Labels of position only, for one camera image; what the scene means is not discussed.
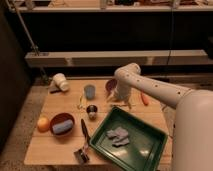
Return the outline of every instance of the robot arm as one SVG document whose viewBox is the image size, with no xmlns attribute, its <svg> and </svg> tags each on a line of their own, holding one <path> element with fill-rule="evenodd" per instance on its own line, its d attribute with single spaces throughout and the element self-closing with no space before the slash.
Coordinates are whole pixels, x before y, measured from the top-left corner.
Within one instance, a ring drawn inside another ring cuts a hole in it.
<svg viewBox="0 0 213 171">
<path fill-rule="evenodd" d="M 140 74 L 137 64 L 115 71 L 114 98 L 128 101 L 131 87 L 176 109 L 172 145 L 172 171 L 212 171 L 213 92 L 192 90 Z"/>
<path fill-rule="evenodd" d="M 114 97 L 123 101 L 129 99 L 131 87 L 134 87 L 168 106 L 176 108 L 180 99 L 192 91 L 190 88 L 140 76 L 140 67 L 135 63 L 118 68 L 115 71 L 115 78 L 118 84 L 114 92 Z"/>
</svg>

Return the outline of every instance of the cable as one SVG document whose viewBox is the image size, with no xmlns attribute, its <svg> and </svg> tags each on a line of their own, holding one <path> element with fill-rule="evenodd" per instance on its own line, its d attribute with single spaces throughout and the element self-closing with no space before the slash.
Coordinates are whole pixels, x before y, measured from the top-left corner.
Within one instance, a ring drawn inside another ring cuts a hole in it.
<svg viewBox="0 0 213 171">
<path fill-rule="evenodd" d="M 164 68 L 165 79 L 168 76 L 167 72 L 168 72 L 168 65 L 171 59 L 173 41 L 174 41 L 174 11 L 173 11 L 173 4 L 171 3 L 171 31 L 170 31 L 170 41 L 169 41 L 169 55 L 167 57 L 166 65 Z"/>
</svg>

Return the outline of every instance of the white mug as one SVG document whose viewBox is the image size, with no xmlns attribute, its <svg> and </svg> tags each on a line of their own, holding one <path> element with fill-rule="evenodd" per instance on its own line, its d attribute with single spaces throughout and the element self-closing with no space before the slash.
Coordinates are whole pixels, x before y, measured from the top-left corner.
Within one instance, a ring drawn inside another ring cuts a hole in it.
<svg viewBox="0 0 213 171">
<path fill-rule="evenodd" d="M 58 73 L 53 76 L 53 81 L 56 86 L 58 86 L 62 91 L 69 90 L 69 83 L 67 82 L 66 77 L 62 73 Z"/>
</svg>

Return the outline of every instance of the dark green plastic tray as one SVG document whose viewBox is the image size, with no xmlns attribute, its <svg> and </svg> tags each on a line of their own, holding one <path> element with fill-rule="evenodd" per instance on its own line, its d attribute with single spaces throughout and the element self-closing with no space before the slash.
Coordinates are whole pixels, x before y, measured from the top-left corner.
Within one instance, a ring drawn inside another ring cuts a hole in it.
<svg viewBox="0 0 213 171">
<path fill-rule="evenodd" d="M 130 143 L 114 147 L 106 132 L 119 126 L 129 132 Z M 152 171 L 157 169 L 166 140 L 163 131 L 114 107 L 91 137 L 90 145 L 124 170 Z"/>
</svg>

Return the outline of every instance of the concrete floor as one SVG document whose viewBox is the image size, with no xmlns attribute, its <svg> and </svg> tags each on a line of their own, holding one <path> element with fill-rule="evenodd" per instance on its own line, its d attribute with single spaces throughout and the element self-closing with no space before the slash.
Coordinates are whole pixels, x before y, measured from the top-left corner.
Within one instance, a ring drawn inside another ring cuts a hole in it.
<svg viewBox="0 0 213 171">
<path fill-rule="evenodd" d="M 211 84 L 184 84 L 187 87 L 213 89 Z M 30 139 L 33 130 L 36 126 L 36 121 L 39 117 L 42 104 L 47 94 L 48 87 L 41 85 L 33 85 L 25 100 L 25 103 L 20 111 L 20 114 L 16 120 L 14 128 L 8 138 L 5 148 L 0 156 L 0 170 L 1 171 L 72 171 L 72 170 L 117 170 L 115 168 L 101 168 L 96 167 L 69 167 L 69 166 L 26 166 L 24 165 L 24 157 L 27 151 L 27 147 L 30 143 Z M 175 117 L 175 111 L 164 104 L 162 104 L 165 119 L 169 128 L 169 133 L 172 136 L 172 128 Z M 159 166 L 161 171 L 169 171 L 170 166 Z"/>
</svg>

